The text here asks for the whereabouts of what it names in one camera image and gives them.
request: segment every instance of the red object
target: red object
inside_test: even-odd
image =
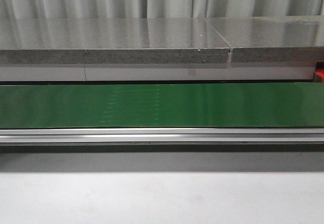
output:
[[[318,68],[315,70],[315,74],[321,77],[321,81],[324,82],[324,68]]]

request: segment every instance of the white floor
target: white floor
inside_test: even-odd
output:
[[[324,223],[323,153],[7,154],[0,160],[1,224]],[[309,165],[316,162],[317,168]]]

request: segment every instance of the green surface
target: green surface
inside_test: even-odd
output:
[[[324,126],[324,83],[0,86],[1,128]]]

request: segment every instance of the aluminum rail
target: aluminum rail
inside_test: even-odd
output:
[[[324,143],[324,128],[82,128],[0,130],[0,145]]]

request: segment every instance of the silver rail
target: silver rail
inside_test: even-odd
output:
[[[82,128],[0,130],[11,144],[324,143],[324,128]]]

